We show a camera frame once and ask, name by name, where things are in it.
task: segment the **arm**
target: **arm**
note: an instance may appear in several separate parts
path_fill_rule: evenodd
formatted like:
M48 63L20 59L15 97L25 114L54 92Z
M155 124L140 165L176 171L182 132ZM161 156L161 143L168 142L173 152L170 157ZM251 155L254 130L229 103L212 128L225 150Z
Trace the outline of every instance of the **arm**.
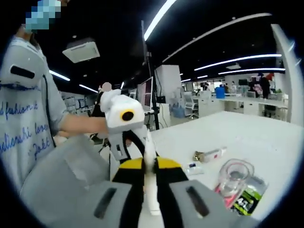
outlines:
M82 133L108 133L105 118L69 114L55 85L53 76L48 72L48 68L46 78L51 121L49 124L53 135L57 134L58 131L64 131L72 135Z
M104 117L88 117L68 114L60 130L69 134L108 133Z

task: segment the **air conditioner unit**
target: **air conditioner unit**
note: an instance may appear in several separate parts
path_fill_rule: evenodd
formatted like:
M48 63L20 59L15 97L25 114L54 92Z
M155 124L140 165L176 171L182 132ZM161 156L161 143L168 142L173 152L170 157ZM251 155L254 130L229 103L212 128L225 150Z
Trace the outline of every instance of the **air conditioner unit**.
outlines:
M62 52L73 63L100 57L98 48L92 38L86 38L69 43Z
M240 69L241 67L239 66L238 63L236 63L235 65L227 66L226 68L228 68L229 70L235 70L235 69Z

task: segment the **white cabinet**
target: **white cabinet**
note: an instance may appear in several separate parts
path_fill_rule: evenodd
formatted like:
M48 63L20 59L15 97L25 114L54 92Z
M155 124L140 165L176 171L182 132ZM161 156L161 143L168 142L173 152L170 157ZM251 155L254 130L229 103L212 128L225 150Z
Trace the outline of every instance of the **white cabinet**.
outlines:
M199 100L199 117L204 117L225 110L224 102L217 99Z
M257 102L244 102L244 114L246 115L260 115L259 103Z

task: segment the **blue trash bin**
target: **blue trash bin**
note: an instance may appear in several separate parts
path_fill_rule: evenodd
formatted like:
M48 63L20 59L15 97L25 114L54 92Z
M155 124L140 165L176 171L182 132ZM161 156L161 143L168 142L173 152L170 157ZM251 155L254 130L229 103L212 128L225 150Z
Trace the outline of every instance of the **blue trash bin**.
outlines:
M185 109L181 106L173 106L172 107L173 116L176 118L184 118L185 117Z
M215 95L217 99L225 98L225 88L224 87L215 88Z

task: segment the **small bottle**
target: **small bottle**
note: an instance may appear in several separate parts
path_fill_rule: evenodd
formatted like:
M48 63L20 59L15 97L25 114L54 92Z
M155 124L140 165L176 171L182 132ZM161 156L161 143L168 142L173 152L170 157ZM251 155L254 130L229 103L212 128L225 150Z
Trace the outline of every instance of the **small bottle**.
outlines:
M194 162L188 163L184 167L184 172L187 176L198 175L198 174L204 173L202 164L199 161L194 161Z
M219 149L215 149L209 152L195 151L193 160L207 163L214 159L221 158L223 154L226 152L226 150L227 150L226 147L221 147Z

